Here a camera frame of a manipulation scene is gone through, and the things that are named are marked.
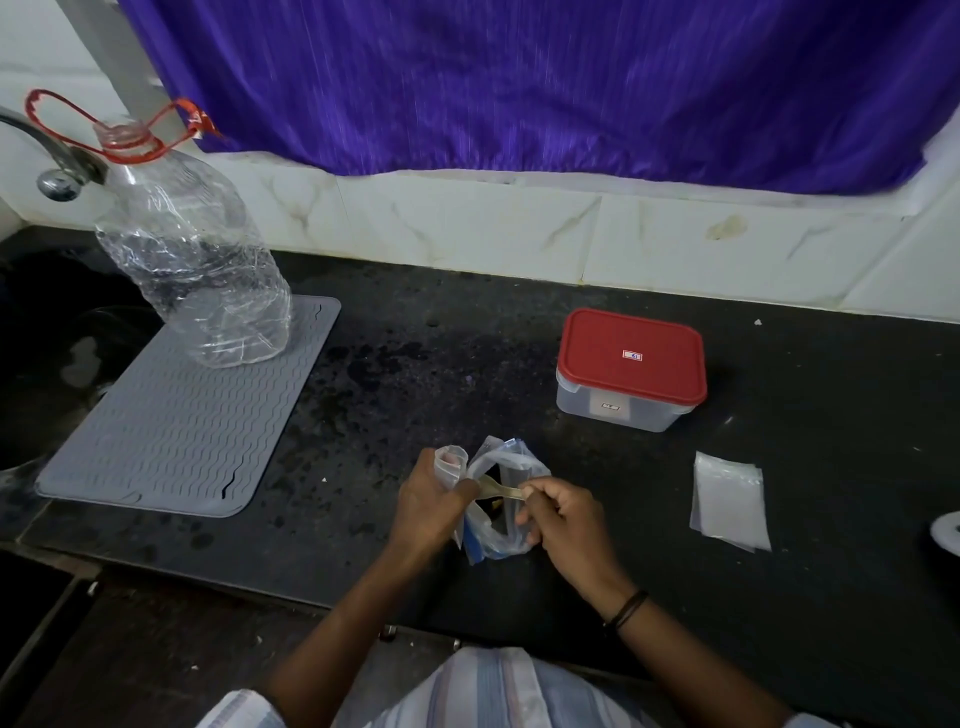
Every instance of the red lid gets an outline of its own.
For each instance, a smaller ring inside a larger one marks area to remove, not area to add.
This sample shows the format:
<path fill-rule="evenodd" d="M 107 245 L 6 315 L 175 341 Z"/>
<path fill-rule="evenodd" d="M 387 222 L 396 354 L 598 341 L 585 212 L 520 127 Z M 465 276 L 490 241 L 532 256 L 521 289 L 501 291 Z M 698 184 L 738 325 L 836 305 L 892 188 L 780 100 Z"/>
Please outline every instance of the red lid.
<path fill-rule="evenodd" d="M 558 368 L 574 384 L 648 400 L 707 398 L 704 341 L 680 324 L 578 308 L 566 317 Z"/>

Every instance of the metal tap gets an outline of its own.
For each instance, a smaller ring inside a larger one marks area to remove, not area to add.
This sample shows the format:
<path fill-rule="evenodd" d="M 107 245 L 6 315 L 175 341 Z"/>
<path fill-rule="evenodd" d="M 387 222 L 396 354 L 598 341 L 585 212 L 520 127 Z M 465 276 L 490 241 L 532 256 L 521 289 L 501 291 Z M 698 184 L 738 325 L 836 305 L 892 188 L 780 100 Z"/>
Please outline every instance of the metal tap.
<path fill-rule="evenodd" d="M 57 163 L 59 169 L 48 169 L 36 178 L 36 187 L 44 197 L 59 203 L 70 202 L 80 196 L 85 184 L 104 183 L 106 166 L 86 150 L 64 144 L 11 109 L 0 107 L 0 122 L 32 136 Z"/>

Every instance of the right hand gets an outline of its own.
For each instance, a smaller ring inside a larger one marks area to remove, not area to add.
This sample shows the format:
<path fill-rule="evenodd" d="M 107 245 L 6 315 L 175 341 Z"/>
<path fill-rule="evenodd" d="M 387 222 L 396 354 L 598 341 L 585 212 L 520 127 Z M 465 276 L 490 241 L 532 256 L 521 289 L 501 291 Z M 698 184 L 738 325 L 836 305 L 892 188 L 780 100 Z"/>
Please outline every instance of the right hand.
<path fill-rule="evenodd" d="M 636 586 L 616 560 L 603 506 L 586 488 L 556 477 L 534 478 L 521 488 L 526 505 L 516 514 L 516 523 L 534 522 L 527 542 L 542 542 L 563 578 L 604 621 L 610 620 Z"/>

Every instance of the bracelet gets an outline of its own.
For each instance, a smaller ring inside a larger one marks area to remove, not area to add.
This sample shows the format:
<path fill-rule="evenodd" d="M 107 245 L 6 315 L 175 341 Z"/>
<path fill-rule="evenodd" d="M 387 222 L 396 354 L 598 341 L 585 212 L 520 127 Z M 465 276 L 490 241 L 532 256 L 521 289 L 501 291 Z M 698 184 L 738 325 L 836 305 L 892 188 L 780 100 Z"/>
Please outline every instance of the bracelet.
<path fill-rule="evenodd" d="M 648 596 L 649 594 L 642 589 L 637 591 L 636 594 L 627 599 L 627 603 L 616 613 L 616 617 L 604 623 L 604 630 L 609 634 L 615 635 L 620 630 L 620 627 L 627 623 L 627 619 L 632 617 L 634 612 L 640 608 L 640 605 L 647 600 Z"/>

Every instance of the striped shirt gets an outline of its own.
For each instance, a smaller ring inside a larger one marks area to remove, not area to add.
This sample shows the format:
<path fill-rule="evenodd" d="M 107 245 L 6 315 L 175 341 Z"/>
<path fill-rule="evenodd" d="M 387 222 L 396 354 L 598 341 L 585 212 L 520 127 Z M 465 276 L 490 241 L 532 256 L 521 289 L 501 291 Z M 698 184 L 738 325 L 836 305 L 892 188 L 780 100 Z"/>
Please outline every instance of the striped shirt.
<path fill-rule="evenodd" d="M 368 728 L 659 728 L 633 715 L 586 680 L 531 658 L 518 647 L 467 647 L 368 724 Z M 197 728 L 285 728 L 254 691 L 229 693 Z M 788 728 L 833 728 L 797 715 Z"/>

